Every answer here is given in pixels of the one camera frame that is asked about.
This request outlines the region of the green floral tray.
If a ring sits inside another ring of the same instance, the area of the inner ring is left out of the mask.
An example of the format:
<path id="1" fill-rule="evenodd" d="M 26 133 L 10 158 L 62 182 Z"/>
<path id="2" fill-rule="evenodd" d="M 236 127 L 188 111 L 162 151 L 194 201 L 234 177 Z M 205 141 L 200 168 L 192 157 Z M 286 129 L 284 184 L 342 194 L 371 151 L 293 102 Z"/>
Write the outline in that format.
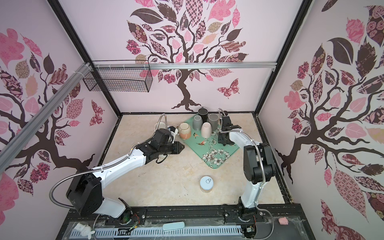
<path id="1" fill-rule="evenodd" d="M 236 144 L 224 146 L 219 143 L 220 128 L 219 124 L 208 139 L 201 136 L 201 131 L 191 128 L 191 137 L 183 140 L 212 169 L 219 168 L 239 149 Z"/>

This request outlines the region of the pink mug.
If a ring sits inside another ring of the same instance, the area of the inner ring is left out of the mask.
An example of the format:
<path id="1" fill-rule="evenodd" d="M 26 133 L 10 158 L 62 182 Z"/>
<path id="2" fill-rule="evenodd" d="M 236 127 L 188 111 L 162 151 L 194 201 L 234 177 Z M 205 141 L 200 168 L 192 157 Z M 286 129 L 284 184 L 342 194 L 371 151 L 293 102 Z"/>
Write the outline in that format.
<path id="1" fill-rule="evenodd" d="M 212 126 L 210 123 L 205 122 L 201 127 L 201 136 L 205 139 L 210 138 L 212 135 Z"/>

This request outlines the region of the orange cream scalloped mug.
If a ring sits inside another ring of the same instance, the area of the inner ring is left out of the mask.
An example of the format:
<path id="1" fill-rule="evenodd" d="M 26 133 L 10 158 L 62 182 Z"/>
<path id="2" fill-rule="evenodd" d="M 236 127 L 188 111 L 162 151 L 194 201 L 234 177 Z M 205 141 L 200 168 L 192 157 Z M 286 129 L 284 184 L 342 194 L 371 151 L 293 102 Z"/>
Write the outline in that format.
<path id="1" fill-rule="evenodd" d="M 191 137 L 192 130 L 188 123 L 181 123 L 179 125 L 179 136 L 183 140 L 187 140 Z"/>

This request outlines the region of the white ribbed-bottom mug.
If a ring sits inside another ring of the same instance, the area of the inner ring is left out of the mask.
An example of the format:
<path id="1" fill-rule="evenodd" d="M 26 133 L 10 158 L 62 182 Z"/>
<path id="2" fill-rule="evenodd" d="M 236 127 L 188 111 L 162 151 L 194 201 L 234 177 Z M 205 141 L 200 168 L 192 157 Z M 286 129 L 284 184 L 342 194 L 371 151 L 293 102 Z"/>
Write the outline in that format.
<path id="1" fill-rule="evenodd" d="M 159 123 L 155 124 L 155 130 L 157 130 L 157 129 L 166 129 L 166 128 L 167 128 L 167 125 L 164 122 L 159 122 Z"/>

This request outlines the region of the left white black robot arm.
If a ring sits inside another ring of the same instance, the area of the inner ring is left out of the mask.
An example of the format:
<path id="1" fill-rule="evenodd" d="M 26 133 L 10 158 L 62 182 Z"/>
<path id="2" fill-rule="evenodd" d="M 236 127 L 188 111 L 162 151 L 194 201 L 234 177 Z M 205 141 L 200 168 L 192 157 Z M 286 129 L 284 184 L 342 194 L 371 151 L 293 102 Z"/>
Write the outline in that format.
<path id="1" fill-rule="evenodd" d="M 132 208 L 123 200 L 106 198 L 103 190 L 113 181 L 128 172 L 142 167 L 155 160 L 162 163 L 169 155 L 178 155 L 185 148 L 175 141 L 178 129 L 168 127 L 158 129 L 154 135 L 135 147 L 127 155 L 99 168 L 93 168 L 92 173 L 74 177 L 66 193 L 67 199 L 82 217 L 92 214 L 105 215 L 118 219 L 126 224 L 132 218 Z"/>

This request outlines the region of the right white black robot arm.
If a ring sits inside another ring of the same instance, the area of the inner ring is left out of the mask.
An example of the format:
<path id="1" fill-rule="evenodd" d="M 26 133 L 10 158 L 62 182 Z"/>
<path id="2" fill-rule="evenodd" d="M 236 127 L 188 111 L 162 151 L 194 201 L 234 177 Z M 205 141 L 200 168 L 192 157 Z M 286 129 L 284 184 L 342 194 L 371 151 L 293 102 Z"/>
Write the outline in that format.
<path id="1" fill-rule="evenodd" d="M 243 149 L 243 172 L 248 184 L 237 208 L 240 220 L 248 222 L 260 212 L 258 203 L 262 190 L 276 175 L 272 149 L 268 144 L 255 141 L 240 126 L 233 125 L 228 115 L 220 116 L 220 124 L 219 144 L 236 144 Z"/>

